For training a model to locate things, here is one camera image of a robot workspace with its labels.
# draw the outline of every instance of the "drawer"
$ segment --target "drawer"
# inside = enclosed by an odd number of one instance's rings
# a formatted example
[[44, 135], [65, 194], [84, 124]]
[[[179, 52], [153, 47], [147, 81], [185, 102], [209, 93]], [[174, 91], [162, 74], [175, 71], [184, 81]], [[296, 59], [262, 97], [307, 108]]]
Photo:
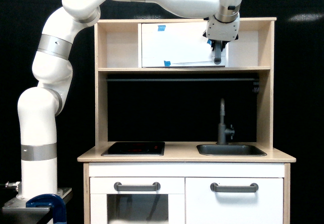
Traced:
[[[255, 193], [213, 192], [212, 183], [220, 187], [256, 183], [258, 189]], [[186, 178], [186, 219], [187, 224], [282, 224], [283, 179]]]

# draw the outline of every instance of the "wooden shelf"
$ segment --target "wooden shelf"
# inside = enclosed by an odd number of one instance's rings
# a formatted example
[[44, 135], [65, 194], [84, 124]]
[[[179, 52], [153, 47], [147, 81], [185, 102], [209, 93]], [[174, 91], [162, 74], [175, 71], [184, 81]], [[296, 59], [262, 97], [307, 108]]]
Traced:
[[229, 44], [228, 67], [142, 66], [142, 24], [205, 22], [202, 19], [100, 20], [95, 26], [96, 148], [108, 140], [107, 77], [110, 74], [240, 74], [256, 73], [256, 144], [273, 149], [274, 22], [276, 18], [241, 18], [239, 40]]
[[106, 74], [127, 74], [127, 73], [151, 73], [151, 74], [167, 74], [167, 73], [179, 73], [179, 74], [193, 74], [193, 73], [257, 73], [262, 71], [270, 71], [270, 66], [258, 66], [258, 67], [186, 67], [186, 68], [98, 68], [99, 72]]

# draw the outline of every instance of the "black induction hob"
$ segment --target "black induction hob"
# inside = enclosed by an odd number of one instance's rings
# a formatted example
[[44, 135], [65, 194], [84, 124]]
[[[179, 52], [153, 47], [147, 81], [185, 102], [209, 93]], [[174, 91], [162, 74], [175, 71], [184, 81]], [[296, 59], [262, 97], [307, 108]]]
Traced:
[[164, 142], [116, 142], [101, 156], [163, 156]]

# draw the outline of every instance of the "faucet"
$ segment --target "faucet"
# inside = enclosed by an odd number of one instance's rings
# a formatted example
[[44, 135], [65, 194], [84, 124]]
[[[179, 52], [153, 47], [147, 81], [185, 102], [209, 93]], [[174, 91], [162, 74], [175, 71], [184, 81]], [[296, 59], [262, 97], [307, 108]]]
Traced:
[[226, 124], [224, 123], [225, 116], [225, 101], [221, 99], [221, 109], [220, 109], [220, 123], [218, 124], [218, 141], [217, 145], [228, 145], [226, 142], [226, 136], [231, 136], [233, 139], [233, 135], [235, 134], [234, 128], [231, 125], [231, 129], [226, 128]]

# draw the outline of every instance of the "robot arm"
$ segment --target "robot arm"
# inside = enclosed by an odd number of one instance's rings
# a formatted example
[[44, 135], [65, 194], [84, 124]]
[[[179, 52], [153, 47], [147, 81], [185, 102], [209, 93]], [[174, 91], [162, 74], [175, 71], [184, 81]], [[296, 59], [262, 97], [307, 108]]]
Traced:
[[[43, 28], [32, 66], [38, 86], [26, 90], [18, 101], [25, 199], [57, 193], [55, 116], [64, 107], [72, 80], [68, 57], [77, 33], [98, 22], [99, 5], [104, 1], [62, 0], [63, 7], [49, 17]], [[115, 1], [157, 3], [180, 17], [208, 17], [206, 36], [215, 43], [232, 41], [237, 36], [241, 0]], [[34, 183], [41, 183], [42, 188]]]

